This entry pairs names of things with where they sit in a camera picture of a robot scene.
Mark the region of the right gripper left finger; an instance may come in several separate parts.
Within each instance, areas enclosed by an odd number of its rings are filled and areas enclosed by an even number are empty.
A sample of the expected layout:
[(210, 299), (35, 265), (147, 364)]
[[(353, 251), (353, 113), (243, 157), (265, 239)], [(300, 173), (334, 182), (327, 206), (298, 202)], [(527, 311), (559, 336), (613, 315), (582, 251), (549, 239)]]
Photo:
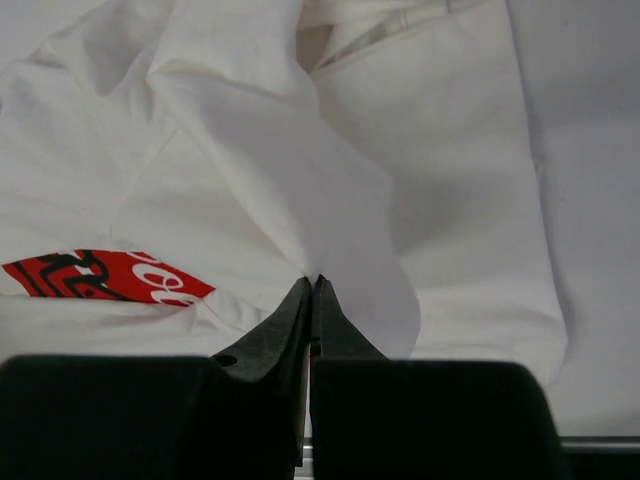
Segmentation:
[(310, 307), (311, 284), (301, 278), (274, 313), (212, 356), (229, 377), (252, 389), (252, 405), (265, 404), (257, 421), (275, 422), (269, 431), (286, 465), (300, 465), (303, 459)]

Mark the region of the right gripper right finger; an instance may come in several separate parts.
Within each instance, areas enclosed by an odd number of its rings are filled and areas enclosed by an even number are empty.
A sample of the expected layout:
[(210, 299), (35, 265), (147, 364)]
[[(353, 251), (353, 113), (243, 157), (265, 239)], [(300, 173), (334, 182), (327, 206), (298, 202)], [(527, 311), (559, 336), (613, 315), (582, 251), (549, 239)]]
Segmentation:
[(311, 300), (310, 352), (313, 360), (386, 360), (346, 317), (332, 283), (320, 276)]

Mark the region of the white printed t-shirt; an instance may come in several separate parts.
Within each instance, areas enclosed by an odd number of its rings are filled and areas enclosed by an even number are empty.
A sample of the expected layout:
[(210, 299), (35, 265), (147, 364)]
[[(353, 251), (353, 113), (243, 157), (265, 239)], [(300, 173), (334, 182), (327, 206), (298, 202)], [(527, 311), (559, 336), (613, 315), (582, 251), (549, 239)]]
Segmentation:
[(502, 1), (106, 1), (1, 74), (1, 355), (212, 354), (328, 278), (391, 358), (554, 380)]

